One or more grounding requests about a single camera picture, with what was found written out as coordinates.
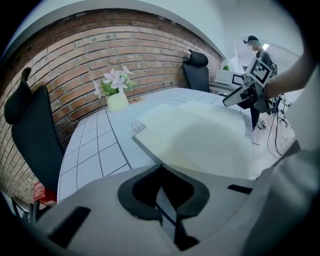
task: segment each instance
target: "white flower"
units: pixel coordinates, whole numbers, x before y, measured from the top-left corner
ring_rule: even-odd
[[[104,77],[106,78],[106,80],[104,80],[103,82],[105,84],[112,82],[112,84],[117,84],[119,81],[119,76],[120,76],[120,72],[119,71],[115,71],[115,69],[113,68],[111,70],[110,73],[105,73]]]
[[[128,88],[128,86],[126,86],[126,85],[124,84],[125,80],[126,80],[126,79],[125,79],[124,77],[121,77],[121,78],[119,79],[119,82],[118,82],[118,83],[115,83],[115,84],[112,84],[112,85],[111,85],[111,88],[113,88],[113,89],[118,88],[119,93],[123,94],[123,93],[124,93],[124,89],[127,89],[127,88]]]
[[[94,81],[94,80],[92,80],[92,82],[93,82],[93,84],[94,84],[94,89],[95,89],[94,94],[97,95],[99,99],[101,99],[101,97],[102,97],[102,90],[101,90],[100,85],[99,85],[96,81]]]
[[[122,65],[122,68],[123,68],[124,73],[126,73],[126,74],[131,74],[131,75],[134,74],[134,73],[132,73],[131,71],[129,71],[129,69],[127,68],[127,66]]]

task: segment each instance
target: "tiled table surface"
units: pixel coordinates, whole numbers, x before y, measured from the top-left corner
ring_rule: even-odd
[[[179,106],[198,101],[224,107],[224,97],[202,91],[172,88],[142,96],[145,100],[125,109],[111,112],[102,109],[84,119],[76,127],[65,151],[58,181],[58,202],[87,183],[155,162],[132,140],[137,132],[132,122],[146,111],[160,105]],[[252,136],[251,113],[234,105],[229,108],[243,114],[245,135]]]

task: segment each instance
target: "flower pot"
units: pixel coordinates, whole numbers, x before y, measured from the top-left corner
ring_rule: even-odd
[[[127,96],[124,93],[116,93],[111,96],[106,96],[106,102],[110,111],[121,110],[129,105]]]

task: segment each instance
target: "floor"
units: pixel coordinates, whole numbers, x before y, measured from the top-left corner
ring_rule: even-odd
[[[274,119],[274,115],[268,115],[267,113],[260,114],[259,119],[265,122],[266,128],[256,129],[253,131],[253,138],[252,141],[254,144],[252,145],[253,148],[253,161],[252,161],[252,171],[251,171],[251,178],[257,178],[261,172],[269,168],[272,164],[276,162],[278,158],[281,157],[280,154],[277,153],[275,147],[275,136],[276,136],[276,126],[277,126],[277,117]],[[268,151],[267,142],[268,136],[270,133],[268,147],[271,153]],[[277,148],[278,151],[283,154],[295,141],[295,133],[288,125],[284,122],[278,123],[278,130],[277,130]]]

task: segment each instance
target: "red object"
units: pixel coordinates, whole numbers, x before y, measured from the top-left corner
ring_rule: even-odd
[[[40,182],[34,184],[33,200],[45,206],[53,206],[57,203],[57,195],[52,190],[46,189]]]

